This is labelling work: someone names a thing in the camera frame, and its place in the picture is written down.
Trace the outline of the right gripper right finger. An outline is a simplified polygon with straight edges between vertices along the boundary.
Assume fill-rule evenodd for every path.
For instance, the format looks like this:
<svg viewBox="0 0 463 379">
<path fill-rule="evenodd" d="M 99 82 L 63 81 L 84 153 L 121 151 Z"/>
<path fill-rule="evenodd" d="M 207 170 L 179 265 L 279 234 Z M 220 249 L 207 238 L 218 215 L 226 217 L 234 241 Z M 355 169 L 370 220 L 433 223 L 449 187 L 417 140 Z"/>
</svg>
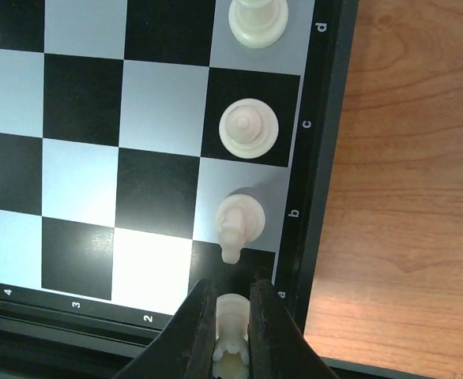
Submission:
<svg viewBox="0 0 463 379">
<path fill-rule="evenodd" d="M 304 339 L 265 268 L 250 285 L 250 378 L 333 378 L 334 372 Z"/>
</svg>

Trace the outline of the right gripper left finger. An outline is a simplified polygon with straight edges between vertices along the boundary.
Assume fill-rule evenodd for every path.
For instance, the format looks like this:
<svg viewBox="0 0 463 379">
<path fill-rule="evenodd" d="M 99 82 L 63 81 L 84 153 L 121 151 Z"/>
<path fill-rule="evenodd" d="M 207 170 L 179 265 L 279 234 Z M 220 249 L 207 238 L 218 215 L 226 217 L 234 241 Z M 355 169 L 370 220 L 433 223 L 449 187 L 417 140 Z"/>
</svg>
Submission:
<svg viewBox="0 0 463 379">
<path fill-rule="evenodd" d="M 199 280 L 164 330 L 116 377 L 210 378 L 215 342 L 216 287 Z"/>
</svg>

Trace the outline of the white rook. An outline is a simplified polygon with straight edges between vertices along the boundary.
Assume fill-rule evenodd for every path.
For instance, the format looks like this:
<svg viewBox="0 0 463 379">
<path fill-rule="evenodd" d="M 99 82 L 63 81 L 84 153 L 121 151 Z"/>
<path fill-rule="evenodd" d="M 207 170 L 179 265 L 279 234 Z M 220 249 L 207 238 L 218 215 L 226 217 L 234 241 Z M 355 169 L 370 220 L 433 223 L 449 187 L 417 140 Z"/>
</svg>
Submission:
<svg viewBox="0 0 463 379">
<path fill-rule="evenodd" d="M 225 294 L 216 301 L 214 378 L 248 378 L 248 327 L 250 302 L 238 294 Z"/>
</svg>

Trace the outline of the white knight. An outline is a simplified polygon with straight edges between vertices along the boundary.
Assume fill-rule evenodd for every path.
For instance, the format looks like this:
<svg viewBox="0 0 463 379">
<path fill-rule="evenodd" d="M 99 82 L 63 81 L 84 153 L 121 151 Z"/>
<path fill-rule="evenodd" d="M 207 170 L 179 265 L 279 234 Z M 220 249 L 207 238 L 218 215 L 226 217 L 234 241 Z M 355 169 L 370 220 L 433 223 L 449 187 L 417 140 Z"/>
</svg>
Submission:
<svg viewBox="0 0 463 379">
<path fill-rule="evenodd" d="M 241 250 L 257 239 L 265 228 L 262 205 L 247 194 L 233 194 L 223 199 L 215 216 L 218 244 L 224 263 L 236 264 Z"/>
</svg>

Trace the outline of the white bishop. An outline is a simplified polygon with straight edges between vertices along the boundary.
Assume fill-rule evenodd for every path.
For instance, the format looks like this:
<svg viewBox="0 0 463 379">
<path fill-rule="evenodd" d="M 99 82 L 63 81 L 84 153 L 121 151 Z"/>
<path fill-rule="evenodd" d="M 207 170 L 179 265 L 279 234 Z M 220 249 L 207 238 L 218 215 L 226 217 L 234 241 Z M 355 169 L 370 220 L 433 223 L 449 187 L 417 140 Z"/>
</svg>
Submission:
<svg viewBox="0 0 463 379">
<path fill-rule="evenodd" d="M 279 135 L 276 113 L 267 103 L 253 98 L 229 105 L 220 116 L 222 145 L 242 159 L 256 159 L 269 152 Z"/>
</svg>

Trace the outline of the white queen piece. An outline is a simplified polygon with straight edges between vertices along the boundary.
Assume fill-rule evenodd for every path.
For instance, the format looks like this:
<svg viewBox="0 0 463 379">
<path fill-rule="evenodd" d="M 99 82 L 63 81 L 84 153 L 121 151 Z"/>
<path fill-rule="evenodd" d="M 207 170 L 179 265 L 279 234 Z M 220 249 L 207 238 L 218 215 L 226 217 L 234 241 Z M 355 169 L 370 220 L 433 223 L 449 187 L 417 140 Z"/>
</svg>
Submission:
<svg viewBox="0 0 463 379">
<path fill-rule="evenodd" d="M 286 0 L 233 0 L 228 23 L 234 37 L 254 49 L 271 46 L 284 34 L 289 16 Z"/>
</svg>

